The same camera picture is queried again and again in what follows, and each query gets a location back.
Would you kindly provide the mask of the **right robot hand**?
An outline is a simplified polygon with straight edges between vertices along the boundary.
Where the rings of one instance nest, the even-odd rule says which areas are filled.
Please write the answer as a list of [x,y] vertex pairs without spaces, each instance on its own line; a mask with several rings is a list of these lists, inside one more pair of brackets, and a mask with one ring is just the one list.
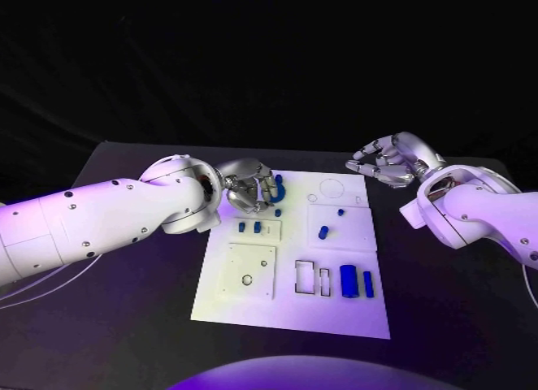
[[446,166],[446,161],[410,132],[383,136],[366,144],[345,162],[345,168],[393,189],[406,188]]

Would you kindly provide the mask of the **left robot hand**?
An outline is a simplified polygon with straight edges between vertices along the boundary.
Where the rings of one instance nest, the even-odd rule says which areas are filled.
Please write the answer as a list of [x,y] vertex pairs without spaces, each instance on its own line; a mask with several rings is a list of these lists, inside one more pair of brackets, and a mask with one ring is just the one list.
[[278,185],[272,169],[256,158],[239,158],[216,166],[230,206],[246,214],[272,207]]

